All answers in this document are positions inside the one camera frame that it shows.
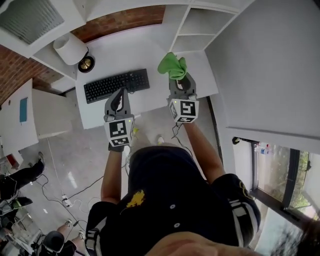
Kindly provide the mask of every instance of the window frame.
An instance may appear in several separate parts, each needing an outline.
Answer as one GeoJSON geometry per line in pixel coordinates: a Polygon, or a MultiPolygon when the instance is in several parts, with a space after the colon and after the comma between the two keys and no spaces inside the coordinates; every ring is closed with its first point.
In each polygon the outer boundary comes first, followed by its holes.
{"type": "Polygon", "coordinates": [[[249,192],[250,195],[258,199],[268,208],[272,209],[298,228],[304,229],[306,225],[312,221],[312,219],[297,209],[289,208],[298,175],[300,151],[292,148],[290,149],[288,176],[286,180],[284,196],[283,200],[279,201],[258,187],[258,153],[255,152],[255,146],[257,143],[251,142],[250,144],[252,159],[252,188],[249,192]]]}

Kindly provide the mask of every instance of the power strip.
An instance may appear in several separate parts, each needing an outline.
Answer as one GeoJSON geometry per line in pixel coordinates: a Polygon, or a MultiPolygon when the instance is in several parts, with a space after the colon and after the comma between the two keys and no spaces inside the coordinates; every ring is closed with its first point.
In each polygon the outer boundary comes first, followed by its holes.
{"type": "Polygon", "coordinates": [[[62,196],[62,202],[65,203],[65,207],[72,207],[73,206],[71,204],[71,201],[69,200],[69,198],[65,194],[62,196]]]}

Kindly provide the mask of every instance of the window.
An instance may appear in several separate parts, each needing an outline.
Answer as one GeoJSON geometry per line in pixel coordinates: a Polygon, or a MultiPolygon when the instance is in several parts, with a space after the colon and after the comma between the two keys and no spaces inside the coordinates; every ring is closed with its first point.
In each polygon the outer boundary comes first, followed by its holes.
{"type": "Polygon", "coordinates": [[[259,200],[257,204],[263,203],[300,228],[311,219],[319,219],[312,199],[318,190],[316,184],[320,184],[316,182],[320,181],[320,155],[263,142],[252,142],[251,154],[250,193],[259,200]]]}

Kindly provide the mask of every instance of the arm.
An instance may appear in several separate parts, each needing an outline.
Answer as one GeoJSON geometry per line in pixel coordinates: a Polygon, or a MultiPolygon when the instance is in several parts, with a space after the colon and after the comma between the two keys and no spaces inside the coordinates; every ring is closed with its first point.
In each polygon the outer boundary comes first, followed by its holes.
{"type": "Polygon", "coordinates": [[[101,186],[101,201],[117,204],[121,198],[122,152],[110,150],[101,186]]]}
{"type": "Polygon", "coordinates": [[[212,184],[215,179],[226,174],[221,159],[195,123],[185,123],[184,128],[203,174],[212,184]]]}

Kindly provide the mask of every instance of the tiled floor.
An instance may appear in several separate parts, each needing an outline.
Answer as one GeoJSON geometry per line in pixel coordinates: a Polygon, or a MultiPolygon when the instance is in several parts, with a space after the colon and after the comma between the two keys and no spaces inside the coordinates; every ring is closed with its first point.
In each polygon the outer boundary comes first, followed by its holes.
{"type": "MultiPolygon", "coordinates": [[[[75,91],[69,92],[67,97],[77,104],[75,91]]],[[[173,136],[172,127],[175,123],[167,107],[143,113],[136,118],[135,123],[138,128],[144,130],[150,142],[154,143],[157,135],[161,134],[166,142],[179,145],[176,139],[171,139],[173,136]]],[[[205,98],[200,99],[199,118],[196,123],[216,148],[214,126],[205,98]]],[[[183,127],[180,129],[178,137],[185,146],[191,149],[183,127]]],[[[79,111],[73,122],[73,131],[49,139],[41,139],[38,144],[22,150],[21,153],[25,159],[24,165],[30,161],[34,162],[38,151],[43,152],[46,163],[43,174],[47,176],[48,184],[45,185],[44,193],[52,200],[61,200],[62,194],[70,197],[102,177],[109,154],[104,128],[84,130],[79,111]]],[[[46,181],[43,176],[38,179],[40,184],[44,184],[46,181]]],[[[128,177],[123,168],[122,196],[127,192],[127,182],[128,177]]],[[[87,220],[89,208],[99,201],[101,183],[100,180],[86,191],[70,199],[74,206],[68,210],[77,220],[87,220]]],[[[46,200],[40,184],[34,182],[33,185],[27,185],[21,189],[21,193],[33,200],[33,204],[27,206],[27,210],[42,232],[46,234],[57,229],[68,218],[75,221],[62,205],[46,200]]],[[[80,221],[79,224],[84,229],[86,228],[85,222],[80,221]]],[[[79,226],[74,227],[69,238],[77,236],[79,230],[79,226]]]]}

